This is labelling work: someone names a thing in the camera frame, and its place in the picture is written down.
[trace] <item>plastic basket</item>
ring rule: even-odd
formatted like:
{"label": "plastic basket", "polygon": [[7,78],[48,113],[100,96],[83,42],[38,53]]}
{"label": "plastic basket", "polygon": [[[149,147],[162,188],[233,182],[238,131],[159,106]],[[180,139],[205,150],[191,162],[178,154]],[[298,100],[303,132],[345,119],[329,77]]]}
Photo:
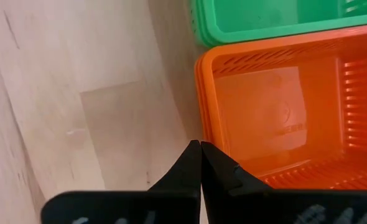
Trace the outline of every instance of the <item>plastic basket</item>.
{"label": "plastic basket", "polygon": [[216,47],[204,138],[274,188],[367,189],[367,26]]}
{"label": "plastic basket", "polygon": [[367,24],[367,0],[191,0],[191,9],[209,47]]}

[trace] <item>orange plastic basket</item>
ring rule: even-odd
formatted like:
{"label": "orange plastic basket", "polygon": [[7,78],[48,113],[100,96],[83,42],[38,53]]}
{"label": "orange plastic basket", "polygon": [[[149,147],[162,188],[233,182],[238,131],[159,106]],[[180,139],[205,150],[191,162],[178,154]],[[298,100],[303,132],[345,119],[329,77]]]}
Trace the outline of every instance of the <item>orange plastic basket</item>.
{"label": "orange plastic basket", "polygon": [[367,26],[216,47],[204,138],[274,188],[367,189]]}

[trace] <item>wooden floor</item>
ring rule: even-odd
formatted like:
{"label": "wooden floor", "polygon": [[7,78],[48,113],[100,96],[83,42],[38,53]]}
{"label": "wooden floor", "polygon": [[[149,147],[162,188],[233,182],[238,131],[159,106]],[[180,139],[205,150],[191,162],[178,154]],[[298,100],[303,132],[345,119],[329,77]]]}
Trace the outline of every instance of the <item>wooden floor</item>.
{"label": "wooden floor", "polygon": [[0,0],[0,223],[67,190],[146,190],[201,139],[187,5]]}

